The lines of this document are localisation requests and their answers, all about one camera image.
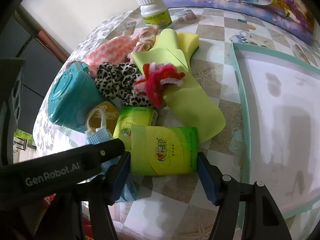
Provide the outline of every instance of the tiled tabletop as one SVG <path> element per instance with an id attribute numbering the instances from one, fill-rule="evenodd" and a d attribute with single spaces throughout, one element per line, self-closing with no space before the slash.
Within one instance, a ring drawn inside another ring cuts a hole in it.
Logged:
<path id="1" fill-rule="evenodd" d="M 184 17 L 192 10 L 195 17 Z M 223 174 L 240 179 L 243 149 L 242 116 L 236 77 L 231 66 L 230 38 L 245 31 L 253 41 L 271 49 L 303 58 L 313 66 L 320 66 L 320 44 L 312 47 L 287 31 L 248 15 L 212 8 L 172 8 L 172 28 L 180 32 L 197 33 L 200 48 L 190 65 L 193 76 L 210 99 L 219 106 L 226 119 L 224 130 L 199 145 L 209 162 Z M 68 62 L 83 60 L 99 44 L 113 37 L 138 32 L 145 27 L 139 9 L 110 19 L 99 25 L 72 53 Z M 58 73 L 55 81 L 66 68 Z M 47 96 L 34 127 L 34 138 L 43 155 L 54 153 L 60 132 L 69 146 L 76 147 L 73 132 L 50 123 L 47 117 Z M 156 125 L 182 126 L 168 107 L 158 111 Z M 116 203 L 110 208 L 119 239 L 207 239 L 217 215 L 217 208 L 205 196 L 197 174 L 175 176 L 132 176 L 138 200 Z M 311 210 L 286 220 L 293 239 L 307 236 L 320 218 L 320 203 Z M 241 239 L 237 228 L 234 239 Z"/>

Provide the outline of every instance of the red object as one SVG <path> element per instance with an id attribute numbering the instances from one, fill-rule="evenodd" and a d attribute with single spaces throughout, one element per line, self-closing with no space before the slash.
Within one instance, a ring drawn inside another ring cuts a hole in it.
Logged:
<path id="1" fill-rule="evenodd" d="M 185 73 L 177 72 L 177 68 L 171 63 L 166 64 L 144 64 L 143 72 L 145 78 L 133 83 L 135 85 L 144 84 L 144 92 L 149 101 L 156 107 L 160 108 L 162 104 L 162 90 L 169 84 L 182 85 L 181 79 Z"/>
<path id="2" fill-rule="evenodd" d="M 55 196 L 56 196 L 55 194 L 52 194 L 52 195 L 50 195 L 50 196 L 44 197 L 44 200 L 45 200 L 48 204 L 50 204 L 50 203 L 52 202 L 52 200 L 54 199 Z"/>
<path id="3" fill-rule="evenodd" d="M 157 153 L 157 156 L 158 156 L 158 158 L 160 159 L 160 158 L 162 158 L 162 157 L 163 157 L 163 154 L 161 154 L 161 153 Z"/>
<path id="4" fill-rule="evenodd" d="M 93 233 L 92 233 L 92 227 L 91 227 L 91 221 L 87 220 L 86 218 L 83 218 L 83 230 L 86 240 L 94 240 L 93 239 Z"/>

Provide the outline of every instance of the leopard print fabric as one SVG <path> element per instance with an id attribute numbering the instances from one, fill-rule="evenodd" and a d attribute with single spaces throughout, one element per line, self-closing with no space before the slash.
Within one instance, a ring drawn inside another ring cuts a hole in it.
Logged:
<path id="1" fill-rule="evenodd" d="M 95 80 L 97 89 L 109 99 L 120 98 L 126 106 L 152 106 L 148 97 L 136 95 L 132 91 L 133 83 L 141 76 L 138 67 L 132 63 L 102 63 Z"/>

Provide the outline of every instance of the white medicine bottle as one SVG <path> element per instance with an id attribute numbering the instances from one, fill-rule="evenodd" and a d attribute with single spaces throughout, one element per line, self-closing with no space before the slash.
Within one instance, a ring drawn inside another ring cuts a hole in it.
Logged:
<path id="1" fill-rule="evenodd" d="M 169 10 L 162 0 L 137 0 L 137 3 L 148 27 L 158 25 L 161 30 L 172 24 Z"/>

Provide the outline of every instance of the green tissue pack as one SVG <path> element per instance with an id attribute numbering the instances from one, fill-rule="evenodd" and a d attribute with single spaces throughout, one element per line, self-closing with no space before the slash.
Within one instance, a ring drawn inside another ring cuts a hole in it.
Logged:
<path id="1" fill-rule="evenodd" d="M 131 151 L 131 126 L 155 125 L 158 113 L 152 107 L 124 106 L 116 124 L 113 138 L 123 141 L 126 151 Z"/>
<path id="2" fill-rule="evenodd" d="M 196 128 L 133 125 L 130 169 L 135 175 L 196 172 Z"/>

